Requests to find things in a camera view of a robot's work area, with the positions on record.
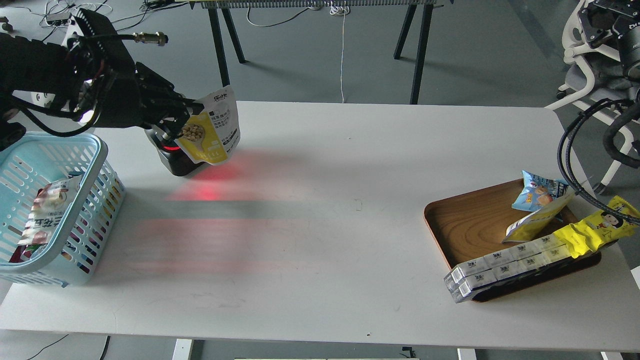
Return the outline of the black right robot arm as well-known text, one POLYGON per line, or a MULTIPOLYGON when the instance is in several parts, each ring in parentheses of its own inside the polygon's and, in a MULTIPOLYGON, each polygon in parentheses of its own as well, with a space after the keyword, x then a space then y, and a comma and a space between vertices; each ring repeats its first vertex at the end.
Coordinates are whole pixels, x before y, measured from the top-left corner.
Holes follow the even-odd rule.
MULTIPOLYGON (((639 2, 636 0, 594 0, 577 12, 586 44, 598 50, 608 43, 615 43, 619 56, 621 76, 633 83, 639 82, 640 28, 639 2)), ((630 107, 611 123, 603 135, 602 143, 610 157, 634 169, 640 161, 619 150, 614 144, 615 135, 633 120, 639 119, 639 95, 630 98, 630 107)))

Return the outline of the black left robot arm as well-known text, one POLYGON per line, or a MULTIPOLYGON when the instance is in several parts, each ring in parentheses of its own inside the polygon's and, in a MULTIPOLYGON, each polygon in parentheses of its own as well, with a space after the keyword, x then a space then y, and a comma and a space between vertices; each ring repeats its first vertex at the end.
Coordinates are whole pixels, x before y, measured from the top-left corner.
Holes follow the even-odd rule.
POLYGON ((44 132, 73 137, 90 128, 156 127, 160 144, 180 138, 204 106, 140 62, 125 40, 164 46, 162 32, 119 34, 106 16, 80 9, 66 44, 1 34, 1 148, 26 134, 16 112, 44 132))

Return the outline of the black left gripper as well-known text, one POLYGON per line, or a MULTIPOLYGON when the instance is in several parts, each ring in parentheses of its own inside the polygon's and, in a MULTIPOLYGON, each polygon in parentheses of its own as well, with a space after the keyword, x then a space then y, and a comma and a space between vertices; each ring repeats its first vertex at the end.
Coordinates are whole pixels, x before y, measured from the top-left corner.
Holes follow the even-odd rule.
POLYGON ((204 105, 176 97, 174 85, 148 66, 134 61, 125 41, 163 47, 169 37, 162 32, 120 34, 109 18, 82 8, 67 32, 67 62, 74 89, 69 105, 98 128, 155 126, 156 146, 177 146, 188 120, 204 105))

